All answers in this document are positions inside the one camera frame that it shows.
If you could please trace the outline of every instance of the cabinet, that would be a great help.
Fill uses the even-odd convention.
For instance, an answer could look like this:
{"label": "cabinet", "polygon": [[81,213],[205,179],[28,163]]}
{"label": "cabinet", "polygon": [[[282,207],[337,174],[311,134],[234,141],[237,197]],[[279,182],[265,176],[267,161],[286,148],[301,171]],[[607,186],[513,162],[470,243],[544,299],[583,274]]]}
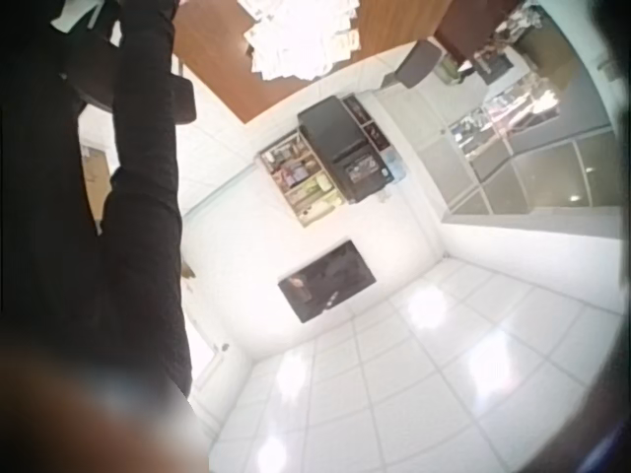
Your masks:
{"label": "cabinet", "polygon": [[435,38],[459,64],[473,57],[524,0],[454,0]]}
{"label": "cabinet", "polygon": [[284,136],[259,158],[303,227],[346,202],[300,131]]}

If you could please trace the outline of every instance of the wall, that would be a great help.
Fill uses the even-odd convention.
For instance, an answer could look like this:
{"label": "wall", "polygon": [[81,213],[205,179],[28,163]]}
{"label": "wall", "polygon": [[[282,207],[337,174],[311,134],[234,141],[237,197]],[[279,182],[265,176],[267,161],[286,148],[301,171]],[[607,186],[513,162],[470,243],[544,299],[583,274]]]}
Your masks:
{"label": "wall", "polygon": [[[226,329],[260,359],[348,320],[442,256],[436,224],[413,210],[414,189],[401,184],[387,188],[385,202],[374,195],[303,229],[265,170],[253,167],[187,216],[182,252]],[[302,324],[278,282],[346,239],[378,282]]]}
{"label": "wall", "polygon": [[[233,409],[252,369],[252,360],[226,331],[196,279],[182,282],[182,306],[199,334],[218,350],[210,366],[194,381],[189,401],[210,442]],[[227,344],[229,348],[221,351]]]}
{"label": "wall", "polygon": [[609,82],[598,70],[609,56],[602,35],[592,20],[593,0],[538,0],[559,29],[574,46],[581,61],[596,85],[604,107],[616,133],[620,134],[618,115],[628,103],[627,87],[623,78]]}
{"label": "wall", "polygon": [[441,232],[454,257],[609,310],[626,309],[620,239],[456,224],[442,224]]}
{"label": "wall", "polygon": [[617,239],[624,229],[620,207],[538,207],[528,215],[451,215],[443,222]]}
{"label": "wall", "polygon": [[323,77],[247,124],[184,67],[184,77],[193,83],[198,116],[194,123],[177,128],[182,214],[250,165],[260,150],[296,128],[300,111],[332,95],[377,89],[413,45],[404,44]]}
{"label": "wall", "polygon": [[[414,182],[413,185],[422,194],[422,197],[417,197],[417,201],[431,209],[429,218],[439,224],[448,215],[449,208],[437,182],[420,156],[437,147],[452,150],[452,156],[460,157],[456,145],[450,139],[447,120],[434,109],[427,96],[420,93],[419,87],[408,90],[402,86],[394,86],[383,91],[362,94],[359,99],[403,158],[409,182]],[[459,170],[466,172],[464,157],[460,164]],[[465,187],[473,185],[472,170],[469,169],[469,173],[469,185],[465,183]]]}
{"label": "wall", "polygon": [[[380,93],[366,92],[358,95],[357,98],[403,159],[407,177],[398,186],[406,191],[408,202],[413,204],[411,208],[414,210],[417,218],[421,222],[431,224],[423,226],[423,229],[426,230],[433,246],[442,252],[443,243],[438,234],[438,225],[440,224],[439,216],[442,217],[447,212],[447,205],[436,183],[419,159],[414,146],[408,141],[410,134],[414,133],[414,128],[411,128],[407,134],[407,130],[401,129],[400,125],[394,121],[384,108]],[[441,136],[441,122],[433,115],[431,110],[426,109],[423,113],[419,110],[414,115],[414,120],[410,122],[415,123],[414,126],[422,129],[423,133],[425,133],[418,140],[420,146],[427,146],[427,143],[431,143]]]}
{"label": "wall", "polygon": [[540,126],[512,135],[515,153],[609,125],[606,110],[587,69],[578,64],[572,81],[559,95],[560,114]]}

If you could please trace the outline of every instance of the black sleeve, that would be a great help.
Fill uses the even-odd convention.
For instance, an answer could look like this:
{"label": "black sleeve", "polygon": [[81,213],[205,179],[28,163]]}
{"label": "black sleeve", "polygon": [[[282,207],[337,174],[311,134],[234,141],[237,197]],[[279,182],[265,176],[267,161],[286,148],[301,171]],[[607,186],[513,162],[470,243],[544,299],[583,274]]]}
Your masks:
{"label": "black sleeve", "polygon": [[120,168],[103,221],[104,270],[121,343],[188,395],[180,293],[181,216],[169,76],[175,0],[126,0],[113,120]]}

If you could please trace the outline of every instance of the person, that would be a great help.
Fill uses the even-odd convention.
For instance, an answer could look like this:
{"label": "person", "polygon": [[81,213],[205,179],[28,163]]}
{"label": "person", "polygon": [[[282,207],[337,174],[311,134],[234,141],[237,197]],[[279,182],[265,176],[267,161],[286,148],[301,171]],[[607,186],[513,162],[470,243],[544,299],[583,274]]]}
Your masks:
{"label": "person", "polygon": [[[122,2],[120,167],[100,235],[82,171],[84,104],[63,74],[63,34],[49,24],[63,1],[26,3],[3,35],[0,72],[3,453],[19,471],[184,471],[156,446],[156,429],[139,427],[172,403],[170,386],[185,401],[192,383],[168,81],[177,0]],[[106,384],[124,386],[119,400],[141,393],[127,412],[145,421],[104,408]]]}

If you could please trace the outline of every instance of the white wall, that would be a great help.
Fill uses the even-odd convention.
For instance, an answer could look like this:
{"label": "white wall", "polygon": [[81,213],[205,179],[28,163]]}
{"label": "white wall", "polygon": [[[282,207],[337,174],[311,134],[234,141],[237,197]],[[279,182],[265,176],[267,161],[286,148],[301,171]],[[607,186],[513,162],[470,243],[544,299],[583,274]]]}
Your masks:
{"label": "white wall", "polygon": [[[416,200],[427,205],[431,210],[429,218],[438,225],[449,209],[436,182],[418,157],[416,148],[425,148],[428,143],[441,138],[441,121],[429,106],[422,106],[424,102],[420,96],[414,94],[413,91],[407,91],[407,89],[404,91],[406,92],[399,94],[397,91],[387,89],[377,93],[361,94],[358,99],[401,155],[408,173],[405,180],[408,184],[413,183],[411,185],[421,194],[421,197],[417,197]],[[401,102],[407,103],[407,105],[401,108],[401,115],[413,112],[412,115],[408,115],[410,116],[409,120],[402,120],[399,124],[385,108],[384,102],[391,99],[392,94],[405,96],[402,97]],[[409,96],[415,98],[416,101],[410,100]],[[401,126],[406,123],[410,124],[408,129]]]}
{"label": "white wall", "polygon": [[[190,404],[207,438],[217,439],[252,369],[252,360],[226,331],[203,287],[196,279],[182,284],[182,306],[199,334],[219,351],[210,366],[194,381]],[[221,347],[228,344],[226,352]]]}
{"label": "white wall", "polygon": [[[304,229],[271,177],[254,167],[187,217],[182,252],[226,329],[253,358],[264,358],[348,320],[442,256],[436,224],[412,210],[409,191],[391,185],[385,202],[374,195]],[[278,282],[346,239],[377,283],[302,324]]]}
{"label": "white wall", "polygon": [[414,43],[404,44],[314,81],[243,124],[194,74],[197,120],[177,128],[180,207],[190,211],[250,165],[256,154],[298,126],[298,113],[329,96],[377,89]]}
{"label": "white wall", "polygon": [[[388,140],[403,159],[407,177],[401,181],[397,187],[403,192],[406,201],[416,215],[419,222],[422,222],[421,230],[426,234],[428,241],[437,253],[444,251],[443,242],[438,232],[440,224],[439,215],[447,211],[445,200],[440,194],[438,187],[427,173],[421,160],[418,158],[414,147],[410,144],[405,132],[400,129],[381,103],[378,94],[365,92],[357,96],[364,109],[373,117]],[[414,115],[415,119],[420,119],[420,114]],[[440,135],[440,121],[433,119],[430,112],[425,113],[427,121],[423,121],[421,128],[431,128],[422,140],[423,143],[432,142]]]}
{"label": "white wall", "polygon": [[454,257],[609,310],[627,307],[620,239],[455,224],[441,231]]}

